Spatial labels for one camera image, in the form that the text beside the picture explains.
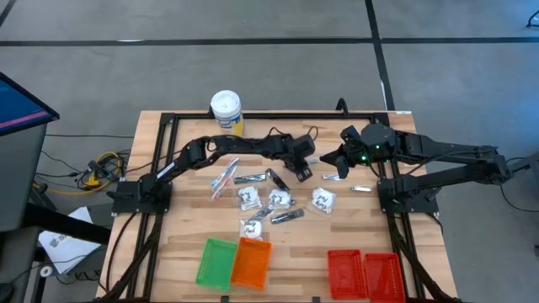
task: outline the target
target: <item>monitor screen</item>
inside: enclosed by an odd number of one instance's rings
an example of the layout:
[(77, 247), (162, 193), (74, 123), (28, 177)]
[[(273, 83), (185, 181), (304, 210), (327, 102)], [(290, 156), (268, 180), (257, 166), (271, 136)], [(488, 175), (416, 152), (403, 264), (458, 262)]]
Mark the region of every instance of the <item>monitor screen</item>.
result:
[(57, 119), (57, 113), (6, 77), (0, 77), (0, 136)]

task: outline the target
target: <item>blue screen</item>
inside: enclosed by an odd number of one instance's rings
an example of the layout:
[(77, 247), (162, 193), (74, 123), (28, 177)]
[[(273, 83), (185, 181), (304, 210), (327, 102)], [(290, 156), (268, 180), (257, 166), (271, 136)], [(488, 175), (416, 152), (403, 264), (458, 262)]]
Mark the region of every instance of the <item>blue screen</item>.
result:
[(49, 120), (49, 112), (0, 80), (0, 131), (40, 120)]

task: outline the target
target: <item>green basket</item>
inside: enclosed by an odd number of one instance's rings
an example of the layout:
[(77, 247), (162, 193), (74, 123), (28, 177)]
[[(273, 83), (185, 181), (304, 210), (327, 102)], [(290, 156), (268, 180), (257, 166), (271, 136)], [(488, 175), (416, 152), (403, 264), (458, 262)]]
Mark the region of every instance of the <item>green basket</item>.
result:
[(236, 250), (237, 244), (234, 242), (208, 238), (195, 282), (200, 286), (227, 291)]

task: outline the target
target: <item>concrete floor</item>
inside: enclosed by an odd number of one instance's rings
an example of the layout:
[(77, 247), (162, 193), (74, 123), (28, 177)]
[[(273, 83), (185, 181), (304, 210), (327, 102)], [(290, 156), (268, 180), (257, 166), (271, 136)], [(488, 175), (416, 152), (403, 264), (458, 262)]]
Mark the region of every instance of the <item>concrete floor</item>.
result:
[[(0, 0), (0, 11), (7, 2)], [(382, 38), (539, 37), (539, 29), (524, 28), (537, 1), (372, 2)], [(17, 0), (0, 27), (0, 41), (313, 36), (371, 37), (365, 2)], [(383, 51), (395, 108), (412, 110), (419, 132), (496, 145), (507, 157), (539, 150), (539, 43), (447, 41)], [(60, 113), (49, 133), (130, 136), (140, 110), (206, 109), (224, 88), (237, 91), (245, 109), (330, 109), (340, 97), (352, 109), (385, 109), (371, 44), (0, 47), (0, 70)], [(104, 150), (130, 147), (128, 139), (48, 137), (43, 149), (84, 167)], [(47, 158), (38, 170), (67, 172)], [(539, 210), (533, 182), (521, 175), (506, 193)], [(65, 212), (110, 203), (104, 194), (51, 197)], [(475, 183), (446, 188), (438, 200), (460, 297), (535, 302), (539, 214), (513, 210), (498, 187)], [(49, 279), (44, 302), (91, 300), (96, 287)]]

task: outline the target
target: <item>red plastic tray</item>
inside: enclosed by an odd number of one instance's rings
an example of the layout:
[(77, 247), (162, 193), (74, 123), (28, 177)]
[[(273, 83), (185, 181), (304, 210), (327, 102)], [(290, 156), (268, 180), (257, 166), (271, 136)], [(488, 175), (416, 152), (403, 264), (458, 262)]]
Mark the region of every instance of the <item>red plastic tray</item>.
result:
[(365, 272), (371, 303), (406, 302), (397, 254), (366, 253)]
[(334, 300), (367, 298), (361, 252), (357, 249), (328, 251), (329, 287)]

